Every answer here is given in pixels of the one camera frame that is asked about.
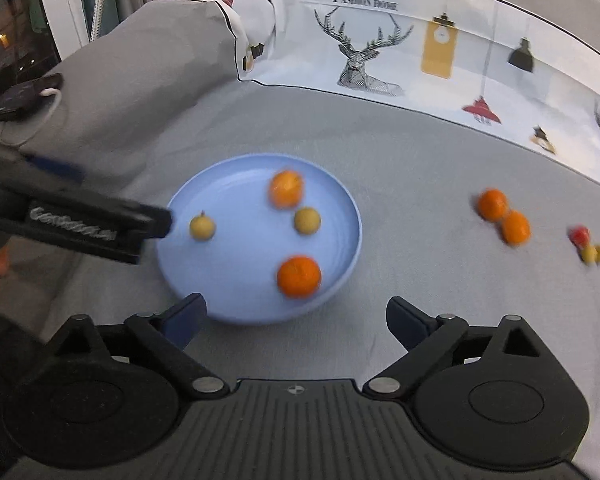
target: orange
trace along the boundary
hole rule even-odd
[[[480,195],[476,209],[485,220],[497,222],[507,214],[509,204],[506,195],[499,189],[488,189]]]
[[[296,207],[304,195],[302,175],[295,171],[285,170],[271,179],[269,184],[269,200],[278,209]]]
[[[519,211],[511,211],[509,215],[500,224],[502,238],[509,245],[520,245],[531,238],[531,226]]]
[[[290,298],[306,298],[320,286],[322,273],[308,256],[294,256],[278,269],[278,288]]]

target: yellow lamp print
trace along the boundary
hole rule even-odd
[[[456,52],[458,29],[446,14],[433,18],[427,24],[424,52],[420,69],[427,74],[449,79]]]

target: cable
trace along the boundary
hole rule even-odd
[[[59,91],[57,88],[45,88],[42,92],[40,92],[40,96],[42,96],[42,97],[53,96],[54,97],[54,101],[51,103],[49,110],[46,111],[45,117],[42,119],[42,121],[40,123],[38,123],[38,126],[36,126],[36,129],[33,130],[33,133],[30,134],[29,137],[27,137],[24,140],[19,140],[18,142],[6,142],[2,138],[2,134],[4,133],[4,123],[2,123],[2,128],[0,130],[0,143],[3,146],[7,146],[9,148],[19,148],[25,142],[29,142],[31,139],[33,139],[33,137],[35,137],[39,133],[42,126],[44,126],[48,122],[48,120],[51,118],[51,116],[54,113],[56,113],[56,110],[58,109],[58,107],[60,105],[60,101],[62,101],[62,92]]]
[[[491,49],[493,48],[493,43],[496,39],[496,25],[498,23],[498,6],[499,3],[495,3],[495,8],[493,9],[493,32],[491,33],[491,39],[489,41],[489,47],[487,48],[487,56],[484,59],[484,69],[482,70],[482,87],[480,88],[480,96],[484,95],[484,86],[487,83],[487,70],[489,68],[489,62],[491,60]]]

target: white printed fabric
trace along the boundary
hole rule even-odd
[[[241,79],[430,114],[600,184],[600,53],[568,31],[501,0],[270,1]]]

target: gray tablecloth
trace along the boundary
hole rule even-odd
[[[157,205],[208,165],[251,152],[302,156],[348,187],[365,238],[340,294],[277,326],[211,322],[187,352],[229,381],[365,381],[404,354],[384,321],[392,295],[474,324],[521,314],[589,402],[591,424],[576,460],[600,475],[600,267],[583,266],[566,237],[581,222],[600,242],[600,186],[436,118],[237,82],[233,47],[215,4],[149,4],[62,63],[61,110],[27,145],[87,167],[88,187]],[[16,139],[36,119],[8,125],[5,136]],[[503,189],[528,216],[527,245],[505,246],[472,211],[472,196],[486,187]],[[19,243],[0,308],[45,337],[77,312],[115,323],[175,299],[152,244],[133,267]],[[29,316],[34,308],[48,314]]]

